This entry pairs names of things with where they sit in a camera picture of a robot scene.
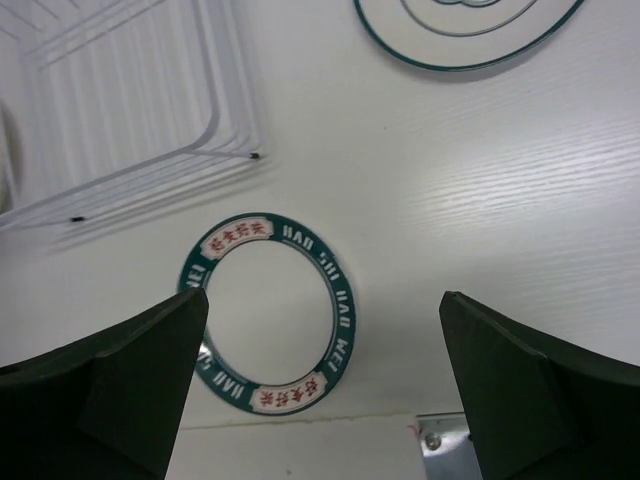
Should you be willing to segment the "green ring lettered plate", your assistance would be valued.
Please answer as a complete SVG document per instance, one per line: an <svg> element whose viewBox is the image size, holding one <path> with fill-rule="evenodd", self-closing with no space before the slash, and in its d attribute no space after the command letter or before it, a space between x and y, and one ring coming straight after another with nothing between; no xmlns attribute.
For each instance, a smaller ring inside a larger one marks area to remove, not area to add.
<svg viewBox="0 0 640 480"><path fill-rule="evenodd" d="M349 366L351 283L327 243L291 218L249 212L216 224L187 255L177 288L207 294L196 372L238 410L300 413L325 399Z"/></svg>

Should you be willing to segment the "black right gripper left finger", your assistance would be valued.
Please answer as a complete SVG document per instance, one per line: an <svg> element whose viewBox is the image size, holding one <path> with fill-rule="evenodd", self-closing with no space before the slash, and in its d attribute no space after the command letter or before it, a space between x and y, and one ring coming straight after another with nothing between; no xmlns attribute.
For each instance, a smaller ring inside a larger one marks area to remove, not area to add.
<svg viewBox="0 0 640 480"><path fill-rule="evenodd" d="M165 478L207 316L189 288L2 367L2 478Z"/></svg>

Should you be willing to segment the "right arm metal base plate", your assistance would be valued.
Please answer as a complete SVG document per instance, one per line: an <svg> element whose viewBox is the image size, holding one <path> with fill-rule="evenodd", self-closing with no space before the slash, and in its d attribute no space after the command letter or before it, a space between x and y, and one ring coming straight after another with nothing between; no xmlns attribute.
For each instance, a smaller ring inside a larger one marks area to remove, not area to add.
<svg viewBox="0 0 640 480"><path fill-rule="evenodd" d="M464 413L419 416L418 439L427 480L482 480Z"/></svg>

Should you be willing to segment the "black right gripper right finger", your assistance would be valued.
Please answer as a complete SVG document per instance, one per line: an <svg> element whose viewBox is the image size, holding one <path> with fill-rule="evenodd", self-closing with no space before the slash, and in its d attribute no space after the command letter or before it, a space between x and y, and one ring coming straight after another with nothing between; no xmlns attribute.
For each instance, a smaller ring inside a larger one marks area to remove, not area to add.
<svg viewBox="0 0 640 480"><path fill-rule="evenodd" d="M460 292L439 317L486 479L636 479L639 369Z"/></svg>

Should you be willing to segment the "white plate green cloud motif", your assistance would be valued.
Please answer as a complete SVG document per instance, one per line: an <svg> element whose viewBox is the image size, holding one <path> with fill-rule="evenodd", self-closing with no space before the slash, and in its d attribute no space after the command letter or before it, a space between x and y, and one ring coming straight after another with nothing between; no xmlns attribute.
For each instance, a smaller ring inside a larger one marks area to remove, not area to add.
<svg viewBox="0 0 640 480"><path fill-rule="evenodd" d="M583 5L574 0L364 0L354 7L385 52L419 68L465 72L522 55Z"/></svg>

